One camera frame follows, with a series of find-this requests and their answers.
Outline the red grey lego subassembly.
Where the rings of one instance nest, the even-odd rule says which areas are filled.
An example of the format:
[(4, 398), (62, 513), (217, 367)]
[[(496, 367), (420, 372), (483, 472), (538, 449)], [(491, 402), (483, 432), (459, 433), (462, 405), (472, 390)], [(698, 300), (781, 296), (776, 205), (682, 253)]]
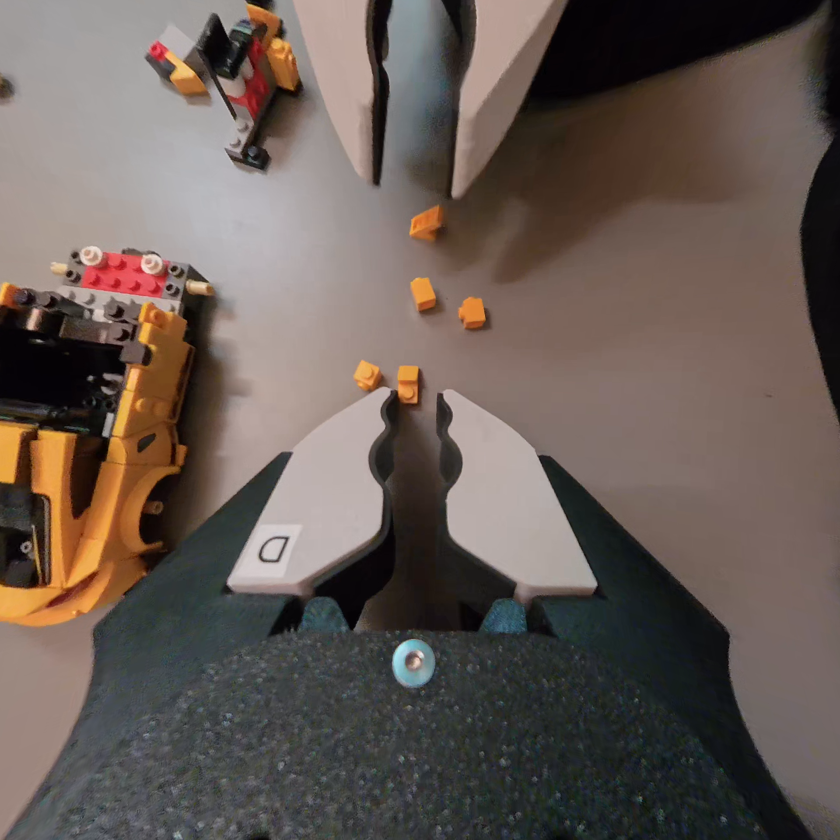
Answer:
[(282, 92), (297, 95), (301, 89), (297, 58), (275, 3), (247, 2), (246, 17), (231, 28), (210, 14), (196, 50), (234, 120), (227, 156), (264, 171), (270, 155), (261, 138), (273, 104)]

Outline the yellow black lego subassembly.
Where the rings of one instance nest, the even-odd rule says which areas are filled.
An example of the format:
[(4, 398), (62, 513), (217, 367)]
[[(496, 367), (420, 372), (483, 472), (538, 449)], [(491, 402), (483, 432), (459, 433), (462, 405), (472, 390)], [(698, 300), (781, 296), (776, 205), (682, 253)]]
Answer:
[(184, 98), (209, 95), (207, 72), (198, 55), (194, 38), (168, 24), (150, 45), (145, 60), (158, 76)]

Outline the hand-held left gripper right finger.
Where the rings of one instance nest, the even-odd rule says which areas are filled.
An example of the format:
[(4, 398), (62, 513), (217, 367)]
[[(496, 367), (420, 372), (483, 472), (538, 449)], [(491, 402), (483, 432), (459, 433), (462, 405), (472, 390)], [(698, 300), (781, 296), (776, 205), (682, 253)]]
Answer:
[(439, 558), (460, 601), (593, 596), (597, 580), (536, 449), (458, 392), (437, 395)]

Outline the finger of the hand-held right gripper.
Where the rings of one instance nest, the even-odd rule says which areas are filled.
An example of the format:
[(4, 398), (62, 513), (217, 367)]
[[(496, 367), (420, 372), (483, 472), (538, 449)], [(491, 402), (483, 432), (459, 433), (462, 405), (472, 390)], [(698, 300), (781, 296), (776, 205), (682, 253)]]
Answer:
[(567, 1), (444, 2), (460, 45), (448, 191), (461, 198), (516, 118)]
[(378, 186), (390, 83), (391, 1), (295, 1), (324, 105), (360, 178)]

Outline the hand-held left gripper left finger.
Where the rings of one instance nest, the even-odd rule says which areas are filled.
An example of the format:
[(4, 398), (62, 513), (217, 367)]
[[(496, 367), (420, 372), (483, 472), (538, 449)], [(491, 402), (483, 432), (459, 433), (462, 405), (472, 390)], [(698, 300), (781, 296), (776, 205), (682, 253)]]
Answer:
[(378, 387), (292, 450), (227, 588), (235, 594), (334, 600), (350, 628), (392, 578), (396, 392)]

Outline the yellow lego car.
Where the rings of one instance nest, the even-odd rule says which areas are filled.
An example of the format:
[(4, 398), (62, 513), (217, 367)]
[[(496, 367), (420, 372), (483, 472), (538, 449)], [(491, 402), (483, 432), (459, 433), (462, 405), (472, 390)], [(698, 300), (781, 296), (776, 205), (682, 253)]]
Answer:
[(55, 289), (1, 292), (1, 619), (25, 627), (117, 601), (162, 552), (215, 294), (153, 250), (89, 245), (50, 268)]

